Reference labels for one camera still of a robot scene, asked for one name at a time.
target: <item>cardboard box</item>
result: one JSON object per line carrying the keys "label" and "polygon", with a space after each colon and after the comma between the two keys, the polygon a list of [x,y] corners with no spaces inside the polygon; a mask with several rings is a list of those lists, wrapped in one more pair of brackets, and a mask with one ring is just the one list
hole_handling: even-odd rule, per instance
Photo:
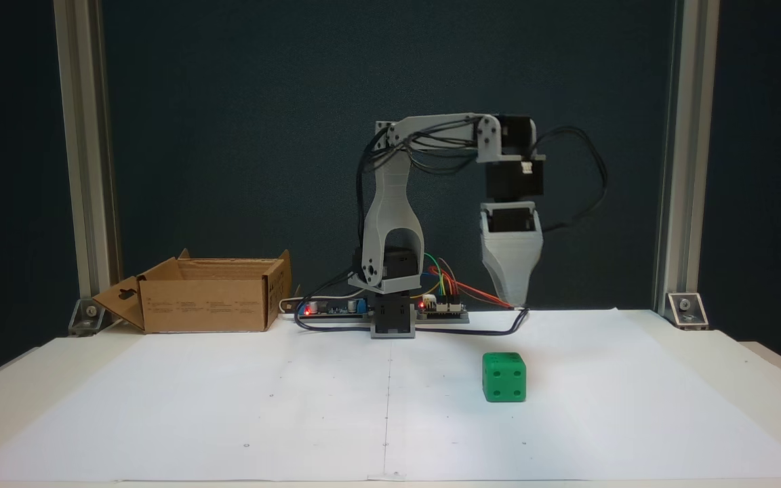
{"label": "cardboard box", "polygon": [[275,260],[192,259],[184,249],[95,300],[144,333],[264,331],[289,293],[288,251]]}

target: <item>yellow wire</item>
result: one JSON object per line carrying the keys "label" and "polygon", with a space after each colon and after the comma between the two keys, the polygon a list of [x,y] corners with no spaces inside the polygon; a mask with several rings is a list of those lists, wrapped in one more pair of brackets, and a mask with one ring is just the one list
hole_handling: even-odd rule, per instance
{"label": "yellow wire", "polygon": [[433,291],[434,291],[434,290],[436,290],[436,288],[438,288],[438,287],[439,287],[439,284],[438,284],[438,283],[436,283],[436,284],[434,284],[434,285],[433,285],[433,287],[432,287],[432,288],[430,288],[429,290],[427,290],[427,291],[424,291],[424,293],[421,293],[421,294],[419,294],[418,296],[413,296],[412,298],[421,298],[422,296],[425,296],[425,294],[428,294],[428,293],[433,293]]}

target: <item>white table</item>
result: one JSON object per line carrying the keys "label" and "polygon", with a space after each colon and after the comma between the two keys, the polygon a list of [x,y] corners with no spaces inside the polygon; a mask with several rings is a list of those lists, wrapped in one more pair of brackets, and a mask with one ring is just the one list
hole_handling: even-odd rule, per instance
{"label": "white table", "polygon": [[[627,311],[627,317],[638,323],[659,341],[679,362],[700,374],[725,399],[740,408],[765,432],[781,443],[781,358],[761,350],[757,345],[743,346],[719,331],[679,331],[648,311]],[[291,327],[290,322],[273,327]],[[99,368],[125,351],[140,334],[128,325],[117,325],[87,339],[56,339],[0,370],[0,446],[37,419],[44,411],[74,391]],[[87,412],[87,421],[99,413]],[[399,486],[394,482],[352,482],[347,485]],[[2,483],[0,487],[47,486],[47,483]],[[103,486],[109,484],[55,484],[55,486]],[[119,483],[118,486],[191,487],[211,483]],[[337,486],[339,483],[257,483],[224,482],[219,486]],[[437,486],[493,486],[490,482],[434,483]],[[508,486],[538,487],[619,487],[619,486],[692,486],[716,488],[781,487],[781,479],[709,479],[677,481],[542,481],[502,482]]]}

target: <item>aluminum frame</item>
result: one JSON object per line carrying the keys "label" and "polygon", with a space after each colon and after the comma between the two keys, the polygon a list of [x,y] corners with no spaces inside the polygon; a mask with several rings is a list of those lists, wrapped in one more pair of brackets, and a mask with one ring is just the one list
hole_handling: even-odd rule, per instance
{"label": "aluminum frame", "polygon": [[653,296],[663,316],[668,293],[698,290],[718,34],[719,0],[678,4]]}
{"label": "aluminum frame", "polygon": [[120,281],[100,0],[54,0],[62,116],[81,299]]}

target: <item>green die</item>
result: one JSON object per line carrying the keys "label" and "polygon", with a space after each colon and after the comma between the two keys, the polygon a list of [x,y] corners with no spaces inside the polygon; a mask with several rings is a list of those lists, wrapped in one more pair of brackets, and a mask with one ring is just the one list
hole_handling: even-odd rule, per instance
{"label": "green die", "polygon": [[483,357],[481,386],[487,401],[524,401],[526,363],[516,352],[487,352]]}

